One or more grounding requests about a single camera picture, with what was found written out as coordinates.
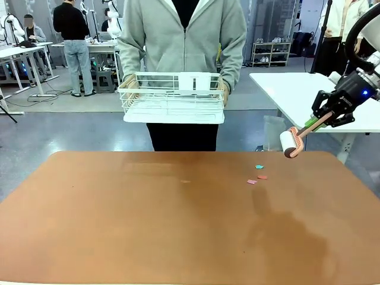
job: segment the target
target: white wire basket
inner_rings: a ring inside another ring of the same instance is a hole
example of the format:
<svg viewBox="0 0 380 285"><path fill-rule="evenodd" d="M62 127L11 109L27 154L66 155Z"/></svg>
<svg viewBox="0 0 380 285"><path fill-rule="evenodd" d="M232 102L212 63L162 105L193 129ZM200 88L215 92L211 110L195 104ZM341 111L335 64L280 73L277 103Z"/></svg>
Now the white wire basket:
<svg viewBox="0 0 380 285"><path fill-rule="evenodd" d="M222 124L220 74L138 72L118 89L125 122Z"/></svg>

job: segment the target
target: brown table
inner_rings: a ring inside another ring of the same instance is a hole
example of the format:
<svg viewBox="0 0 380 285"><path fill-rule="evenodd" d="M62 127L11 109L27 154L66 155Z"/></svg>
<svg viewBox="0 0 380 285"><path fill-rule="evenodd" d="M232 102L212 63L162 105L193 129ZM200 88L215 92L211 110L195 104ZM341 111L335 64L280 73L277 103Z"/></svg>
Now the brown table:
<svg viewBox="0 0 380 285"><path fill-rule="evenodd" d="M380 202L326 153L57 153L0 204L0 280L375 284Z"/></svg>

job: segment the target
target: black pants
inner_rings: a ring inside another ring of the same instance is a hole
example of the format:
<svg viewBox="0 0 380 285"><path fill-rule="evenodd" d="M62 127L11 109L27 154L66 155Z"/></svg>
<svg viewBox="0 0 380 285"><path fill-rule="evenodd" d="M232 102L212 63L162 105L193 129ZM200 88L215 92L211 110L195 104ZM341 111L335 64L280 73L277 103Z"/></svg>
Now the black pants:
<svg viewBox="0 0 380 285"><path fill-rule="evenodd" d="M333 71L343 75L347 67L347 56L345 44L341 42L341 37L324 39L321 46L315 72L330 76Z"/></svg>
<svg viewBox="0 0 380 285"><path fill-rule="evenodd" d="M219 125L147 124L155 151L216 151Z"/></svg>

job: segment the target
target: shoe rack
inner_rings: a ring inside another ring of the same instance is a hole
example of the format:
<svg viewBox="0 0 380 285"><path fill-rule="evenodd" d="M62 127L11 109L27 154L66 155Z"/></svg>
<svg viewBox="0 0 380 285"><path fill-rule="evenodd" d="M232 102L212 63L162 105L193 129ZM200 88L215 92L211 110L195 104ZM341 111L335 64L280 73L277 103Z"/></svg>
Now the shoe rack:
<svg viewBox="0 0 380 285"><path fill-rule="evenodd" d="M289 60L291 45L292 43L254 43L252 66L286 66ZM260 62L262 57L268 57L269 61Z"/></svg>

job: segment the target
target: desk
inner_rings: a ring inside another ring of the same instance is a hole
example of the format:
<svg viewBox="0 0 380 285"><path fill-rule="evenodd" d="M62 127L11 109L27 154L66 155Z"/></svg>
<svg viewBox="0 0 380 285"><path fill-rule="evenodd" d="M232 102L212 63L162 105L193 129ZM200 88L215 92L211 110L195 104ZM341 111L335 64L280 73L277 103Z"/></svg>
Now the desk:
<svg viewBox="0 0 380 285"><path fill-rule="evenodd" d="M297 128L301 129L312 115L311 106L320 90L333 91L335 84L321 74L309 73L270 73L250 74ZM355 122L344 126L321 128L317 132L343 134L338 159L345 163L358 133L380 132L380 102L368 100L355 112Z"/></svg>
<svg viewBox="0 0 380 285"><path fill-rule="evenodd" d="M28 49L23 49L21 47L9 47L9 48L6 48L6 49L2 49L0 50L0 58L3 58L3 59L9 59L12 63L12 66L13 66L13 69L14 69L14 72L15 72L15 76L17 78L17 81L19 83L19 86L20 88L22 88L22 85L20 83L20 78L18 76L18 72L17 72L17 69L14 65L14 56L16 55L21 55L21 54L26 54L29 59L30 59L30 63L31 63L31 67L32 67L32 70L33 70L33 74L34 74L34 78L36 79L36 83L37 83L37 86L38 86L38 89L39 89L39 94L35 94L34 97L52 97L51 94L49 95L45 95L43 90L42 90L42 86L41 86L41 82L40 82L40 78L38 76L38 72L37 72L37 68L36 68L36 61L34 60L34 56L33 56L33 53L38 51L38 50L43 50L44 53L45 53L45 57L46 57L46 60L48 62L48 65L49 65L49 69L50 69L50 72L51 72L51 79L54 79L54 78L57 78L58 76L53 76L53 71L52 71L52 67L50 65L50 62L49 62L49 58L48 58L48 54L46 52L46 46L47 45L50 45L51 43L39 43L37 44L36 47L31 47L31 48L28 48Z"/></svg>
<svg viewBox="0 0 380 285"><path fill-rule="evenodd" d="M328 153L61 152L0 204L0 280L376 284L379 224Z"/></svg>
<svg viewBox="0 0 380 285"><path fill-rule="evenodd" d="M55 48L63 48L64 46L64 43L52 45L52 47ZM112 54L115 57L115 68L116 75L118 77L118 85L121 85L119 62L118 57L116 56L119 52L118 44L115 42L102 42L96 44L91 44L90 42L87 42L87 46L89 54Z"/></svg>

